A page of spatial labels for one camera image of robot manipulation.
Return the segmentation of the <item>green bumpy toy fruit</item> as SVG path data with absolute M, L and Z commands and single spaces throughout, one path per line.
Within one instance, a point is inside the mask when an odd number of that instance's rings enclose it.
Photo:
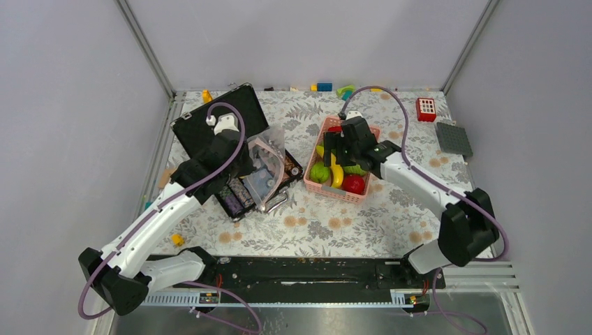
M 330 168 L 322 161 L 314 163 L 310 169 L 309 179 L 317 184 L 324 184 L 331 177 Z

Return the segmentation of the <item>clear zip top bag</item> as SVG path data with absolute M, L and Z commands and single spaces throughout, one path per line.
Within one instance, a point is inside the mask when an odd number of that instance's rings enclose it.
M 259 211 L 278 191 L 285 169 L 285 138 L 281 127 L 269 127 L 248 140 L 254 171 L 243 178 L 243 184 Z

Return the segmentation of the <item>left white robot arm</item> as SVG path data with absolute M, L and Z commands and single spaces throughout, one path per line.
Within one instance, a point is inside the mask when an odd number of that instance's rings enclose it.
M 99 250 L 86 248 L 78 257 L 86 283 L 78 302 L 84 312 L 93 290 L 117 315 L 134 311 L 147 295 L 189 281 L 207 287 L 216 280 L 216 258 L 201 247 L 185 248 L 177 255 L 150 260 L 158 243 L 182 219 L 200 208 L 234 177 L 253 169 L 248 144 L 237 131 L 221 131 L 205 152 L 184 161 L 170 175 L 158 197 L 117 238 Z

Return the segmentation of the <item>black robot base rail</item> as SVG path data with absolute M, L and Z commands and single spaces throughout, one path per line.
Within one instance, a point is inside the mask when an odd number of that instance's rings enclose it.
M 413 274 L 398 258 L 209 256 L 197 281 L 253 305 L 402 305 L 446 286 L 442 274 Z

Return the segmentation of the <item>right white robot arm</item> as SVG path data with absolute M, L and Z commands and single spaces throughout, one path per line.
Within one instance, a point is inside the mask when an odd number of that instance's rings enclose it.
M 496 227 L 489 195 L 482 189 L 454 190 L 409 159 L 403 149 L 379 142 L 363 117 L 342 121 L 337 131 L 322 136 L 323 159 L 343 166 L 358 165 L 383 181 L 398 186 L 419 200 L 441 224 L 438 238 L 405 254 L 400 277 L 416 288 L 428 272 L 447 265 L 463 267 L 494 244 Z

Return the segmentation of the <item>yellow toy banana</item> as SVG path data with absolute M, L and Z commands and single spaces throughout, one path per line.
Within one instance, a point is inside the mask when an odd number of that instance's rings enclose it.
M 332 155 L 332 165 L 329 167 L 331 172 L 331 187 L 332 188 L 341 188 L 343 179 L 344 179 L 344 171 L 343 168 L 336 163 L 336 156 L 335 154 Z

